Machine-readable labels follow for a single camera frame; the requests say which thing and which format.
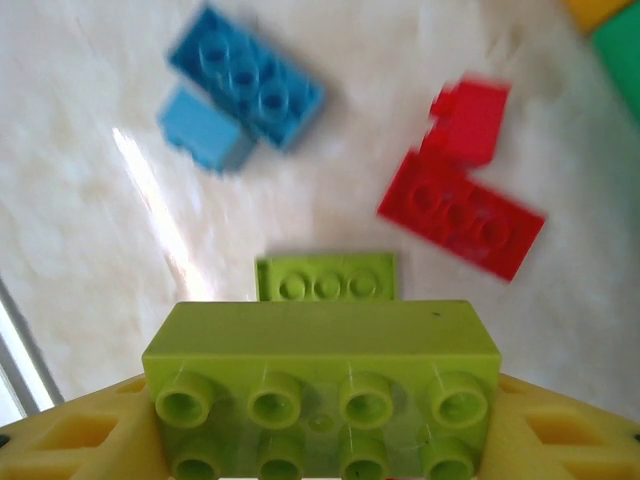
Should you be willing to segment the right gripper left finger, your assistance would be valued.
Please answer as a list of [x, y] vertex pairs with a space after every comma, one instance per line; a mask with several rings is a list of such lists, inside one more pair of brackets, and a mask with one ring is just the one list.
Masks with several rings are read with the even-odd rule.
[[142, 375], [1, 428], [3, 479], [168, 479]]

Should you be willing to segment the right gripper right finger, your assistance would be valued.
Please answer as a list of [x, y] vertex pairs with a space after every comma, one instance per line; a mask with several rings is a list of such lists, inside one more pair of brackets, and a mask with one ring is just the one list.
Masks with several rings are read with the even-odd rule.
[[637, 479], [639, 424], [503, 374], [479, 477]]

